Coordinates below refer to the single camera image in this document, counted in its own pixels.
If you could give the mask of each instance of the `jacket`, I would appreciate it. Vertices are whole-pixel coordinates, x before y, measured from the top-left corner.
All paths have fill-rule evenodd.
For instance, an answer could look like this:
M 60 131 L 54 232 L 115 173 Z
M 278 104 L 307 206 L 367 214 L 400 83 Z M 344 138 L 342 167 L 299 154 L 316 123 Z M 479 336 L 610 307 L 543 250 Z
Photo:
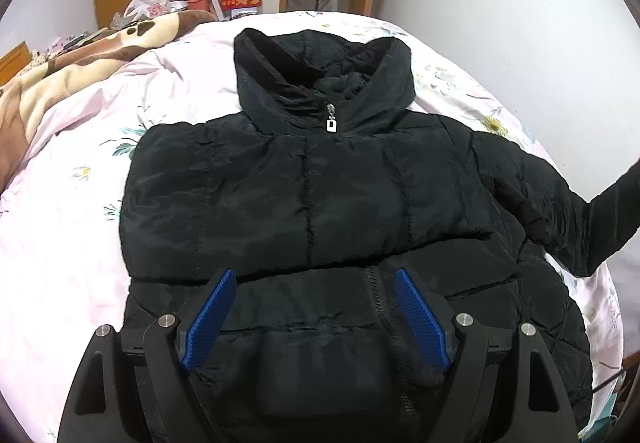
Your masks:
M 587 203 L 516 144 L 406 110 L 396 38 L 247 29 L 234 55 L 241 113 L 152 127 L 136 149 L 124 330 L 230 267 L 238 296 L 192 383 L 232 441 L 415 441 L 443 376 L 396 303 L 411 266 L 456 313 L 535 324 L 586 425 L 589 341 L 543 248 L 591 275 L 639 226 L 639 166 Z

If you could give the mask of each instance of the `bed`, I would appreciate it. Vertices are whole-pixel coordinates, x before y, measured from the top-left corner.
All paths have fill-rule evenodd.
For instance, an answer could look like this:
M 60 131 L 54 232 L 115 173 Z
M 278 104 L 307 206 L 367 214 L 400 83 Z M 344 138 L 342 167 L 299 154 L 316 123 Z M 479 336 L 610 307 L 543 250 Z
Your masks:
M 92 331 L 105 323 L 122 326 L 129 276 L 118 219 L 138 140 L 156 124 L 195 124 L 240 110 L 233 40 L 246 27 L 267 35 L 311 29 L 354 42 L 396 36 L 412 50 L 417 96 L 409 109 L 499 134 L 553 164 L 526 127 L 461 68 L 397 26 L 369 17 L 295 12 L 200 24 L 121 62 L 108 78 L 69 91 L 44 113 L 0 197 L 0 391 L 35 443 L 56 441 Z M 582 311 L 593 385 L 603 383 L 623 356 L 607 264 L 577 279 L 547 258 Z M 614 385 L 594 395 L 590 426 Z

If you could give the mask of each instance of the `jacket sleeve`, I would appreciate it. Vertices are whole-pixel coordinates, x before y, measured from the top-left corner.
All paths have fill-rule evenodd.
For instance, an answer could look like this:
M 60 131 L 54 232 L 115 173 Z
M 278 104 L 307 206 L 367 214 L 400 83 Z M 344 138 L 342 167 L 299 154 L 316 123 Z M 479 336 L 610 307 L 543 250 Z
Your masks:
M 640 162 L 587 203 L 548 162 L 513 142 L 445 116 L 441 123 L 527 237 L 575 276 L 593 275 L 640 227 Z

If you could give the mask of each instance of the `metal screw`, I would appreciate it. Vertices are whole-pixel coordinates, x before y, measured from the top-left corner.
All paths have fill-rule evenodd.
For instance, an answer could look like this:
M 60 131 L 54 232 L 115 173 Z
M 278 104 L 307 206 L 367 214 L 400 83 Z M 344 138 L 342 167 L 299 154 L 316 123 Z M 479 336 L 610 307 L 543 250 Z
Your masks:
M 111 326 L 108 324 L 102 324 L 97 330 L 95 330 L 95 334 L 99 337 L 105 337 L 109 333 L 111 333 Z
M 175 317 L 173 315 L 162 315 L 158 319 L 158 324 L 163 328 L 168 328 L 173 326 L 175 323 Z
M 461 326 L 470 326 L 474 323 L 474 318 L 468 313 L 458 313 L 456 315 L 456 322 Z
M 520 326 L 520 330 L 527 336 L 532 337 L 536 334 L 536 327 L 533 324 L 529 324 L 525 322 L 522 326 Z

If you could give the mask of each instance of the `zipper pull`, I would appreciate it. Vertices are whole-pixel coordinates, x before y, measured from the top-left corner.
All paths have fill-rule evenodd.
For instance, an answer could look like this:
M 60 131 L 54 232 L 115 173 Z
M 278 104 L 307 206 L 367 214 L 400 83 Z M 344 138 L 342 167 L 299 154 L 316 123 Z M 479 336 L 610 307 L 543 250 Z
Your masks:
M 333 104 L 327 104 L 326 110 L 329 113 L 329 119 L 326 121 L 326 130 L 330 133 L 335 133 L 338 127 L 338 122 L 335 121 L 335 106 Z

